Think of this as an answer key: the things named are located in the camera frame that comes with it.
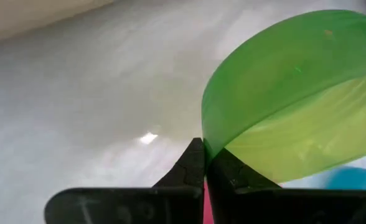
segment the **white wall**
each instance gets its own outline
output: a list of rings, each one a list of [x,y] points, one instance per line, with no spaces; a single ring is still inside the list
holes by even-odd
[[[112,0],[0,0],[0,39],[109,2]]]

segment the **white surface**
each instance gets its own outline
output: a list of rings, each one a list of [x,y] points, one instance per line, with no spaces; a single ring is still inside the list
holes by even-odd
[[[43,223],[68,187],[156,183],[201,136],[217,65],[273,23],[330,8],[366,1],[129,0],[1,42],[0,223]]]

